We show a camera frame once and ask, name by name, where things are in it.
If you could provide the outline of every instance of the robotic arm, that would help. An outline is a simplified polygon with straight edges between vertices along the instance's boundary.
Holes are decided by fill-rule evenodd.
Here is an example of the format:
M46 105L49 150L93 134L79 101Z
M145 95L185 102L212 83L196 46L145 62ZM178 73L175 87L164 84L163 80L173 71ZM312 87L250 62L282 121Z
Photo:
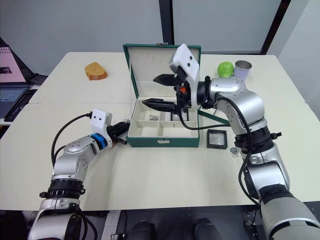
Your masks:
M319 239L320 223L289 191L289 176L273 141L281 133L270 133L261 98L236 77L207 76L205 81L199 81L199 64L185 44L177 49L169 66L175 74L162 74L154 81L173 86L177 104L157 98L143 103L155 110L178 114L182 123L183 108L202 106L224 112L244 161L239 179L243 172L249 197L259 200L266 238Z
M111 126L111 113L94 109L91 128L94 134L84 136L66 145L63 154L56 160L51 184L29 232L29 240L80 238L82 214L80 195L85 193L83 182L89 163L103 149L115 143L126 144L120 135L128 131L128 120Z

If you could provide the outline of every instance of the white table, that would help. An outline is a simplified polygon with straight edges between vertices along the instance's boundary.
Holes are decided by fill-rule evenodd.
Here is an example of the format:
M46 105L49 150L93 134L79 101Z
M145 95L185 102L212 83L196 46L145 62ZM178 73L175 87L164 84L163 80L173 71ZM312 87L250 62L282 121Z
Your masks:
M75 56L80 59L82 55L77 53ZM283 134L276 143L290 176L291 192L302 201L319 201L320 192L316 189L320 183L320 123L276 57L202 55L201 78L205 75L214 77L220 62L239 59L253 65L247 87L264 100L269 129ZM71 59L69 61L64 64L73 63ZM35 99L43 103L27 105L0 141L0 209L39 208L39 192L46 191L50 185L52 140L68 120L93 108L111 112L113 124L131 114L129 103L108 103L107 99L101 103L104 98L101 95L94 96L100 103L90 101L92 98L87 97L86 90L89 88L88 92L92 94L94 87L91 86L86 86L87 89L79 87L83 95L75 94L78 102L62 103L61 99L68 99L64 94L57 97L55 103L50 103L53 100L46 102L45 92L49 94L46 86L52 84L54 88L55 81L61 81L59 66L61 63L54 70L56 78L50 76L51 80L38 91L41 95ZM113 90L110 97L117 98L119 92L122 93L121 86ZM214 121L200 116L199 124L204 126L214 124ZM61 134L57 147L90 132L89 119L79 120ZM176 148L132 148L117 144L114 149L103 151L89 166L84 182L86 193L80 197L82 209L251 204L238 183L242 159L233 158L229 152L234 142L232 131L227 130L227 150L207 149L205 133L205 130L200 131L199 148L177 151Z
M98 62L108 77L90 81L85 66ZM129 103L136 96L124 53L69 52L51 72L30 103Z

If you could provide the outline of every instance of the green jewelry box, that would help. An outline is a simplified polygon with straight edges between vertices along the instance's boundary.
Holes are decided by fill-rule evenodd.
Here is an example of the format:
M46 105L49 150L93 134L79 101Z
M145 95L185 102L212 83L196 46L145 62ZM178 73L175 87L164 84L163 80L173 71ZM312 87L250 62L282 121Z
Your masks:
M124 54L130 71L132 86L136 96L127 141L134 148L141 147L186 147L199 146L199 131L183 127L180 121L172 120L170 112L160 112L142 103L149 98L159 98L176 103L173 87L163 86L153 79L160 74L173 74L169 61L178 45L165 44L124 44ZM201 47L188 46L200 63ZM198 127L197 109L188 109L190 127Z

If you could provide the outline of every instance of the floor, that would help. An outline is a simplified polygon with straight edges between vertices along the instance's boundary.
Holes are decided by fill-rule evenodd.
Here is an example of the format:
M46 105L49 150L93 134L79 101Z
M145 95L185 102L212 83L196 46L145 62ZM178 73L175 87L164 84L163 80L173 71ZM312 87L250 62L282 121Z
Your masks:
M320 201L305 204L320 221ZM259 210L252 224L255 211L253 205L125 210L121 211L116 233L128 234L136 223L147 220L155 226L156 240L193 240L194 222L208 218L223 240L266 240ZM85 212L97 229L98 240L103 234L107 214L107 211ZM31 224L25 221L22 211L0 210L0 239L25 240ZM90 227L86 239L93 239Z

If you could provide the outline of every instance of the black cable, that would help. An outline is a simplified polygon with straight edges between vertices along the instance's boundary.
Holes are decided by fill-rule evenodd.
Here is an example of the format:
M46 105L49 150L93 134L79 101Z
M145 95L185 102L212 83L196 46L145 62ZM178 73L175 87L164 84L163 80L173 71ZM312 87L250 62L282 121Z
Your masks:
M85 215L83 215L83 218L85 219L85 221L90 225L90 227L92 228L93 230L93 233L94 233L94 238L93 240L97 240L98 239L98 231L95 227L95 225L89 220L89 218L87 218Z
M64 149L65 146L66 146L66 145L63 145L62 147L60 147L60 148L55 152L55 154L54 154L54 162L56 162L56 160L57 160L57 155L58 155L58 153L59 153L62 149Z
M86 240L87 233L88 233L88 223L87 223L87 221L85 220L85 215L84 215L84 213L81 211L81 209L79 209L79 215L81 216L82 221L83 221L83 225L84 225L84 231L83 231L83 236L82 236L81 240Z
M180 89L180 84L179 83L176 85L176 89ZM177 108L178 108L179 119L180 119L182 125L186 129L189 129L189 130L203 130L203 129L218 128L218 127L230 127L230 124L216 124L216 125L210 125L210 126L190 127L190 126L186 125L186 123L185 123L185 121L184 121L184 119L182 117L182 110L181 110L181 107L180 107L180 98L179 98L179 92L178 91L176 92L176 105L177 105Z
M60 134L62 133L62 131L68 127L70 124L72 124L74 121L81 119L83 117L89 117L91 118L92 116L92 112L90 113L86 113L80 116L75 117L74 119L72 119L71 121L67 122L59 131L58 133L55 135L54 140L52 142L52 147L51 147L51 161L52 161L52 166L55 167L55 163L56 163L56 159L55 159L55 147L56 147L56 143L58 140L58 137L60 136Z
M258 211L258 210L255 210L255 211L254 211L254 215L253 215L253 219L252 219L252 226L253 226L254 223L255 223L257 211Z
M123 233L125 234L126 233L126 229L127 229L127 222L128 222L128 214L127 214L127 211L126 210L122 210L121 211L124 216L125 216L125 220L124 220L124 225L123 225Z
M239 184L240 184L240 187L242 189L242 191L244 192L244 194L257 206L260 206L259 203L254 200L250 195L249 193L247 192L247 190L245 189L243 183L242 183L242 173L244 172L245 170L245 167L248 165L248 161L251 157L251 154L252 154L252 150L253 150L253 141L252 141L252 134L251 134L251 129L249 128L249 125L244 117L244 115L242 114L242 112L240 111L240 109L238 108L238 106L232 101L230 100L229 98L227 97L221 97L219 98L219 101L221 100L224 100L226 102L228 102L237 112L237 114L239 115L241 121L243 122L243 125L246 129L246 132L247 132L247 135L248 135L248 147L247 147L247 154L246 154L246 157L241 165L241 168L239 170L239 174L238 174L238 181L239 181Z

